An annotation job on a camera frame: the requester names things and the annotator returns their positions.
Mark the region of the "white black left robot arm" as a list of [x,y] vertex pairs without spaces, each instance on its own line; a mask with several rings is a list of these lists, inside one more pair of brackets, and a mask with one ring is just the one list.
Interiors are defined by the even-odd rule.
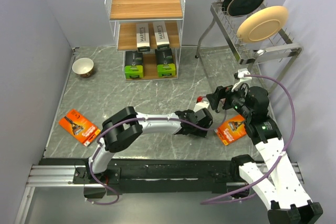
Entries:
[[127,149],[141,135],[166,133],[205,137],[212,124],[213,117],[207,108],[154,115],[137,112],[128,106],[103,122],[98,146],[86,163],[85,176],[93,183],[100,182],[113,156]]

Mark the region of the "white Harry's box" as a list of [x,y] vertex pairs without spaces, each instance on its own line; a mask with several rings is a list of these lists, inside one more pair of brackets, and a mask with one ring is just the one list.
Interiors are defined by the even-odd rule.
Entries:
[[151,50],[148,23],[136,23],[136,43],[138,52]]
[[170,49],[170,41],[168,38],[165,22],[164,21],[153,22],[153,29],[157,50]]

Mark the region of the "metal dish rack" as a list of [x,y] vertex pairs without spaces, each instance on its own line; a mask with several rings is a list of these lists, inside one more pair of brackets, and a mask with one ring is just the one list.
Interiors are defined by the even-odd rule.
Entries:
[[262,63],[272,60],[281,62],[287,59],[288,62],[276,77],[278,81],[281,81],[294,61],[302,53],[303,46],[294,42],[293,38],[290,38],[290,34],[287,33],[286,28],[282,28],[275,35],[257,43],[243,42],[238,38],[237,31],[243,21],[252,14],[230,17],[226,12],[222,11],[222,2],[223,0],[216,0],[211,3],[210,11],[213,19],[198,41],[195,58],[199,59],[204,66],[203,60],[205,59],[206,52],[205,49],[201,48],[201,44],[216,25],[227,43],[227,46],[217,47],[216,49],[224,50],[228,48],[241,68],[247,68],[249,71],[252,71],[254,67],[259,68],[259,65]]

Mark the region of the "white wire wooden shelf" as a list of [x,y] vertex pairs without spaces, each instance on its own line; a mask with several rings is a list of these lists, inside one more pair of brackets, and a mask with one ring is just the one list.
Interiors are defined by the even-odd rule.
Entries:
[[179,68],[185,0],[104,0],[116,49],[123,53],[137,49],[136,24],[149,26],[150,51],[143,55],[143,80],[160,80],[156,66],[157,49],[153,23],[165,22],[176,69]]

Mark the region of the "beige plate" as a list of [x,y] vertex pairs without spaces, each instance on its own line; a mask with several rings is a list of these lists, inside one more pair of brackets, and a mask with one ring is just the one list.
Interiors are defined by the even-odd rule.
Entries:
[[238,28],[237,38],[244,43],[266,40],[286,24],[289,12],[284,6],[270,6],[248,17]]

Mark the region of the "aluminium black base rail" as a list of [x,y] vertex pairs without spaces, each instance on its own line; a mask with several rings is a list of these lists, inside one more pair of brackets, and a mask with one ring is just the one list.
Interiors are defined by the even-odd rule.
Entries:
[[90,174],[85,158],[44,158],[31,169],[15,221],[25,222],[37,187],[80,186],[93,200],[108,191],[103,183],[119,194],[210,191],[231,193],[237,200],[250,198],[254,190],[268,209],[270,223],[315,223],[323,213],[317,202],[298,202],[302,191],[299,179],[281,192],[266,165],[251,162],[247,155],[231,161],[113,159],[107,170],[96,176]]

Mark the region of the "Gillette Labs razor box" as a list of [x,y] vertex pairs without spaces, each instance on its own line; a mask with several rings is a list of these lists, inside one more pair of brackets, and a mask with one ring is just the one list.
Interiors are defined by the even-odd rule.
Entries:
[[172,49],[155,50],[156,68],[159,77],[173,77],[176,75],[176,66]]
[[127,79],[144,77],[143,53],[137,51],[125,52],[124,74]]

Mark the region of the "orange gillette pack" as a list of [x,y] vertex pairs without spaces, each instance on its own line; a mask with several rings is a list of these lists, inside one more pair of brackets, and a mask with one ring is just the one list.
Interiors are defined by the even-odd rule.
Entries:
[[227,146],[247,135],[244,126],[244,118],[236,115],[222,123],[216,130],[216,134],[221,142]]
[[88,147],[101,130],[75,109],[59,120],[59,125],[83,146]]

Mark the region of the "red floral ceramic bowl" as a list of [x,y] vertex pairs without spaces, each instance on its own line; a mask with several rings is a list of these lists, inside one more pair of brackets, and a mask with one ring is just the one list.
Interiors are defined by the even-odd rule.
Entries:
[[82,78],[88,78],[94,72],[94,62],[89,58],[77,59],[72,64],[72,71]]

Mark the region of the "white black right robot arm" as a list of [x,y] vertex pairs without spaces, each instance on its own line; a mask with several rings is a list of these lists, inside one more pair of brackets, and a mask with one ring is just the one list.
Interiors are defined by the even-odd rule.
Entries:
[[311,200],[292,167],[280,130],[268,115],[267,90],[261,87],[234,90],[233,86],[219,86],[206,97],[212,109],[224,100],[223,109],[234,109],[244,118],[245,131],[262,156],[268,173],[263,178],[249,155],[233,157],[229,173],[233,180],[245,180],[252,186],[267,208],[269,222],[316,223],[323,209]]

